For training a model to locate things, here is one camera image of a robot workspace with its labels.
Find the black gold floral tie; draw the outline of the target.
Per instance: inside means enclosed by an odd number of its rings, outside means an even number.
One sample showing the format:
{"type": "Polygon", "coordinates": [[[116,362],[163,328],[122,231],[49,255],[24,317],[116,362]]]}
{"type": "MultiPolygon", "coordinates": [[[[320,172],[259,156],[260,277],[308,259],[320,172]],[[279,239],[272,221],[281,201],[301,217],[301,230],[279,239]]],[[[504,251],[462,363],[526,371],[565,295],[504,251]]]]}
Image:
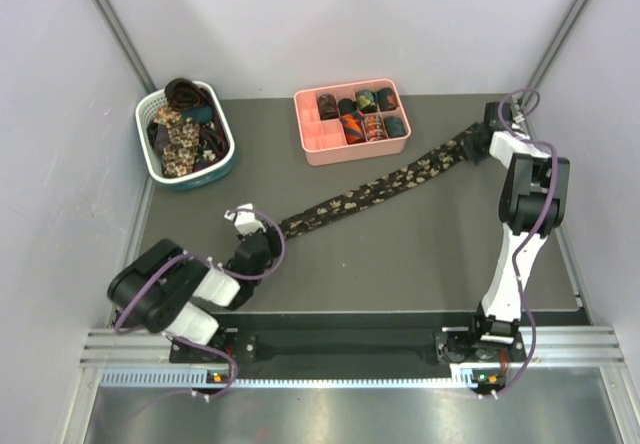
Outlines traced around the black gold floral tie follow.
{"type": "Polygon", "coordinates": [[[303,236],[365,211],[444,174],[460,163],[470,162],[462,155],[462,139],[474,124],[411,163],[282,220],[280,229],[285,238],[303,236]]]}

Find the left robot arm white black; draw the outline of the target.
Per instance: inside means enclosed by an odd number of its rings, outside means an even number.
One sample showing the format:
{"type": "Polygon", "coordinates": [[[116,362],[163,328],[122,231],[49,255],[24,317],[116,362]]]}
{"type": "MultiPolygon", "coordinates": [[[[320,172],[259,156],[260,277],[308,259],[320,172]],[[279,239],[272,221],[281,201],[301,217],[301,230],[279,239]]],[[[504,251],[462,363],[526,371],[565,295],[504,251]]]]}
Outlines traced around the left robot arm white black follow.
{"type": "Polygon", "coordinates": [[[120,309],[115,327],[177,336],[192,342],[203,359],[220,358],[227,346],[222,327],[192,300],[238,309],[281,261],[283,243],[278,228],[260,222],[240,237],[234,255],[219,266],[162,239],[109,284],[107,297],[120,309]]]}

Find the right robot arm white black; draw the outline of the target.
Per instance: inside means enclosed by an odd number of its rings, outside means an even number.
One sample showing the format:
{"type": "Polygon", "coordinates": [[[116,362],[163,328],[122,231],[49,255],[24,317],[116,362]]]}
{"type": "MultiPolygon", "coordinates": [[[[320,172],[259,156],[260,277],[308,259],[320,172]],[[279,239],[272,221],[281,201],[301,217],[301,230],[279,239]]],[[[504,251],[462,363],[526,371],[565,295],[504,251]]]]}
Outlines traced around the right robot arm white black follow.
{"type": "Polygon", "coordinates": [[[524,120],[517,102],[491,102],[485,106],[481,136],[464,145],[473,161],[485,152],[506,169],[498,204],[501,250],[466,336],[469,352],[481,360],[516,344],[533,265],[566,210],[570,162],[552,144],[531,138],[524,120]]]}

